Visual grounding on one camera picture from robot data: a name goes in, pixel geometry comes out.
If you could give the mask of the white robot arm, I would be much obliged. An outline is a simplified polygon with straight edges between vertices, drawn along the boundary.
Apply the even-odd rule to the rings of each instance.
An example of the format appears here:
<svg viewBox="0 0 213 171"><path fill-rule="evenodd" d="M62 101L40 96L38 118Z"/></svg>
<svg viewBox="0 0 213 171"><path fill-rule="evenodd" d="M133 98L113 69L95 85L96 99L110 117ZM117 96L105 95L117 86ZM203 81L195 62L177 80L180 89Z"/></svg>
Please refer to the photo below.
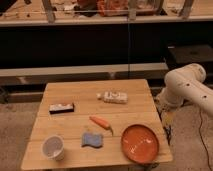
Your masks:
<svg viewBox="0 0 213 171"><path fill-rule="evenodd" d="M157 95L160 107L171 110L188 100L213 118L213 89L203 84L205 79L206 71L197 63L169 71L164 77L165 87Z"/></svg>

